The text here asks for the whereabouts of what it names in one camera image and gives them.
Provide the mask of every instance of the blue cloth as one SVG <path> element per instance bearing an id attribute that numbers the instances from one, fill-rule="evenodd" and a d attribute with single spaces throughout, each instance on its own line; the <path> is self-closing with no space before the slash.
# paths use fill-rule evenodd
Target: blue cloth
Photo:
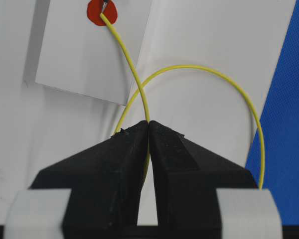
<path id="1" fill-rule="evenodd" d="M 299 225 L 299 0 L 288 27 L 261 115 L 266 175 L 283 225 Z M 256 134 L 246 168 L 259 179 L 260 146 Z"/>

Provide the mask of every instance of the metal wire tip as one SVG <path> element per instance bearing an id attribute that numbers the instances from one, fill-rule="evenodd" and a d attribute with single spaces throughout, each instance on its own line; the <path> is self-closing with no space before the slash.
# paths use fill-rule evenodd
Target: metal wire tip
<path id="1" fill-rule="evenodd" d="M 106 9 L 107 5 L 108 5 L 108 0 L 103 0 L 103 3 L 102 3 L 102 12 L 104 12 L 104 10 Z"/>

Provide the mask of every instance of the white tape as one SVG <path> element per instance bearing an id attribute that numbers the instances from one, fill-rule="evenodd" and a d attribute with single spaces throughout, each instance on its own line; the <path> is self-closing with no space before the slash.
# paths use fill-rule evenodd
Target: white tape
<path id="1" fill-rule="evenodd" d="M 222 239 L 282 239 L 281 219 L 268 190 L 217 189 Z"/>
<path id="2" fill-rule="evenodd" d="M 70 193 L 70 189 L 20 191 L 8 212 L 3 239 L 63 239 Z"/>

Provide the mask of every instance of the red circle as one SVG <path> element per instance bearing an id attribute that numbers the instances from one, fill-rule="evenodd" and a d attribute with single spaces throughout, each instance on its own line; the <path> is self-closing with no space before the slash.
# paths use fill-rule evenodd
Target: red circle
<path id="1" fill-rule="evenodd" d="M 87 16 L 88 18 L 98 26 L 105 26 L 105 23 L 100 18 L 100 13 L 102 11 L 103 0 L 91 0 L 88 4 Z M 118 12 L 114 3 L 109 0 L 108 4 L 103 12 L 103 14 L 108 18 L 111 24 L 116 22 L 118 18 Z"/>

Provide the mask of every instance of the cable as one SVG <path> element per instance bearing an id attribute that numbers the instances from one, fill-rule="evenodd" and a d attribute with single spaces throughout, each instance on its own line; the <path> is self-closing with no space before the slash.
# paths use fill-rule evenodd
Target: cable
<path id="1" fill-rule="evenodd" d="M 101 19 L 105 22 L 106 26 L 108 27 L 108 29 L 110 30 L 110 32 L 113 34 L 113 36 L 116 38 L 117 42 L 119 43 L 119 45 L 121 46 L 123 53 L 126 57 L 126 60 L 130 66 L 130 69 L 134 75 L 135 81 L 137 83 L 138 86 L 138 90 L 136 90 L 133 94 L 133 96 L 131 97 L 131 99 L 129 100 L 128 104 L 126 105 L 122 116 L 117 124 L 117 127 L 115 129 L 115 133 L 119 132 L 121 125 L 125 119 L 125 116 L 127 114 L 127 112 L 129 111 L 129 109 L 131 108 L 131 105 L 133 103 L 133 101 L 135 100 L 136 96 L 138 95 L 138 93 L 141 93 L 141 98 L 142 98 L 142 102 L 143 102 L 143 107 L 144 107 L 144 112 L 145 112 L 145 118 L 147 120 L 147 122 L 150 121 L 150 114 L 149 114 L 149 108 L 148 108 L 148 103 L 146 100 L 146 96 L 143 90 L 143 87 L 147 85 L 148 82 L 150 82 L 150 80 L 152 80 L 154 77 L 166 72 L 166 71 L 170 71 L 170 70 L 174 70 L 174 69 L 181 69 L 181 68 L 189 68 L 189 69 L 199 69 L 199 70 L 203 70 L 203 71 L 207 71 L 210 73 L 213 73 L 221 78 L 223 78 L 224 80 L 226 80 L 229 84 L 231 84 L 233 87 L 236 88 L 236 90 L 244 97 L 247 105 L 249 106 L 250 110 L 253 113 L 253 116 L 255 118 L 257 127 L 258 127 L 258 132 L 259 132 L 259 139 L 260 139 L 260 145 L 261 145 L 261 173 L 260 173 L 260 177 L 259 177 L 259 189 L 263 188 L 263 184 L 264 184 L 264 177 L 265 177 L 265 141 L 264 141 L 264 134 L 263 134 L 263 130 L 258 118 L 258 114 L 256 112 L 256 109 L 252 103 L 252 101 L 250 100 L 248 94 L 243 90 L 243 88 L 241 88 L 234 80 L 232 80 L 231 78 L 229 78 L 228 76 L 226 76 L 225 74 L 214 70 L 212 68 L 209 67 L 205 67 L 205 66 L 199 66 L 199 65 L 174 65 L 174 66 L 169 66 L 169 67 L 165 67 L 162 68 L 158 71 L 156 71 L 155 73 L 153 73 L 152 75 L 150 75 L 142 84 L 140 82 L 139 76 L 135 70 L 135 67 L 133 65 L 133 62 L 129 56 L 129 53 L 123 43 L 123 41 L 121 40 L 121 37 L 119 36 L 119 34 L 116 32 L 115 28 L 112 26 L 112 24 L 108 21 L 108 19 L 105 17 L 105 15 L 103 13 L 100 14 Z M 148 149 L 148 153 L 146 156 L 146 164 L 145 164 L 145 168 L 144 168 L 144 181 L 147 175 L 147 171 L 148 171 L 148 166 L 149 166 L 149 161 L 150 161 L 150 151 Z"/>
<path id="2" fill-rule="evenodd" d="M 241 88 L 234 80 L 232 80 L 231 78 L 229 78 L 228 76 L 226 76 L 225 74 L 214 70 L 212 68 L 209 67 L 205 67 L 205 66 L 200 66 L 200 65 L 174 65 L 174 66 L 168 66 L 165 68 L 162 68 L 158 71 L 156 71 L 155 73 L 151 74 L 143 83 L 142 83 L 142 87 L 146 86 L 153 78 L 155 78 L 156 76 L 170 71 L 170 70 L 174 70 L 174 69 L 182 69 L 182 68 L 186 68 L 186 69 L 199 69 L 199 70 L 203 70 L 203 71 L 207 71 L 210 73 L 213 73 L 221 78 L 223 78 L 224 80 L 226 80 L 229 84 L 231 84 L 233 87 L 236 88 L 236 90 L 238 90 L 238 92 L 244 97 L 247 105 L 249 106 L 250 110 L 253 113 L 253 116 L 255 118 L 257 127 L 258 127 L 258 132 L 259 132 L 259 139 L 260 139 L 260 145 L 261 145 L 261 173 L 260 173 L 260 177 L 259 177 L 259 189 L 263 188 L 263 184 L 264 184 L 264 177 L 265 177 L 265 140 L 264 140 L 264 134 L 263 134 L 263 129 L 261 127 L 259 118 L 258 118 L 258 114 L 256 112 L 255 106 L 252 103 L 251 99 L 249 98 L 248 94 L 243 90 L 243 88 Z M 125 119 L 125 116 L 127 114 L 127 112 L 130 110 L 132 103 L 134 102 L 135 98 L 137 97 L 137 95 L 139 94 L 139 91 L 136 90 L 133 94 L 133 96 L 131 97 L 131 99 L 129 100 L 128 104 L 126 105 L 121 118 L 117 124 L 117 127 L 115 129 L 115 132 L 118 132 L 121 128 L 121 125 Z"/>
<path id="3" fill-rule="evenodd" d="M 149 106 L 148 106 L 148 102 L 146 100 L 146 96 L 145 96 L 145 92 L 143 90 L 143 87 L 141 85 L 141 81 L 140 81 L 140 78 L 139 78 L 139 75 L 135 69 L 135 66 L 133 64 L 133 61 L 129 55 L 129 52 L 125 46 L 125 44 L 123 43 L 120 35 L 118 34 L 118 32 L 116 31 L 115 27 L 113 27 L 113 25 L 110 23 L 110 21 L 106 18 L 106 16 L 101 13 L 100 14 L 100 18 L 105 22 L 106 26 L 108 27 L 108 29 L 110 30 L 110 32 L 113 34 L 113 36 L 115 37 L 115 39 L 117 40 L 117 42 L 119 43 L 124 55 L 125 55 L 125 58 L 130 66 L 130 69 L 133 73 L 133 76 L 135 78 L 135 81 L 136 81 L 136 84 L 138 85 L 138 92 L 141 93 L 141 98 L 142 98 L 142 102 L 143 102 L 143 107 L 144 107 L 144 112 L 145 112 L 145 119 L 147 122 L 150 121 L 150 113 L 149 113 Z M 144 166 L 144 179 L 143 179 L 143 184 L 145 182 L 145 179 L 146 179 L 146 175 L 148 173 L 148 168 L 149 168 L 149 162 L 150 161 L 150 147 L 148 147 L 148 152 L 146 154 L 146 160 L 145 160 L 145 166 Z"/>

